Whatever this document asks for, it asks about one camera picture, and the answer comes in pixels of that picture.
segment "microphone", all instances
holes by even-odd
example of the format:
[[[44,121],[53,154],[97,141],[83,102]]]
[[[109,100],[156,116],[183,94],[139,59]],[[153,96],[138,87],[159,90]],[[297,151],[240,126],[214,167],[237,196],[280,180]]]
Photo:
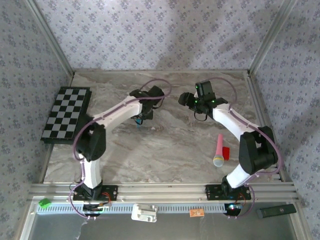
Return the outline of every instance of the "microphone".
[[[216,151],[215,151],[215,156],[213,158],[213,164],[220,168],[224,164],[224,156],[223,156],[223,141],[224,141],[224,136],[220,133],[218,135],[218,142],[216,144]]]

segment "purple floral wallpaper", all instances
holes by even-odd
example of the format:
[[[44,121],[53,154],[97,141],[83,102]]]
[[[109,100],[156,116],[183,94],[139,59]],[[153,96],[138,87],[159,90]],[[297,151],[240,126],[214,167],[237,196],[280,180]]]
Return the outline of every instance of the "purple floral wallpaper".
[[[299,0],[256,79],[286,170],[320,240],[320,2]]]
[[[36,0],[75,69],[248,69],[283,0]]]
[[[41,134],[69,82],[22,0],[0,3],[0,239],[13,239],[47,146]]]

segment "gray marble tabletop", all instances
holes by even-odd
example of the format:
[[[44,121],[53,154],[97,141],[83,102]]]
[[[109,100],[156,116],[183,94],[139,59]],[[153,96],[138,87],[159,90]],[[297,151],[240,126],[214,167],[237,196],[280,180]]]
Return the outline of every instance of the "gray marble tabletop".
[[[194,113],[178,104],[181,93],[195,92],[195,83],[211,77],[231,81],[238,94],[234,109],[251,122],[256,121],[254,106],[242,72],[79,72],[74,87],[90,87],[91,100],[87,113],[95,115],[122,101],[132,90],[152,78],[163,78],[172,84],[172,93],[153,120],[137,126],[132,119],[107,135],[106,152],[101,157],[101,175],[105,183],[136,182],[220,182],[238,165],[239,142],[220,123],[211,119],[197,121]],[[168,86],[155,82],[164,92]],[[231,87],[212,81],[217,97],[234,99]],[[223,145],[230,148],[230,160],[215,167],[218,134],[224,135]],[[72,158],[70,145],[56,144],[48,164],[45,182],[76,182],[81,177],[80,164]],[[270,181],[261,178],[259,181]]]

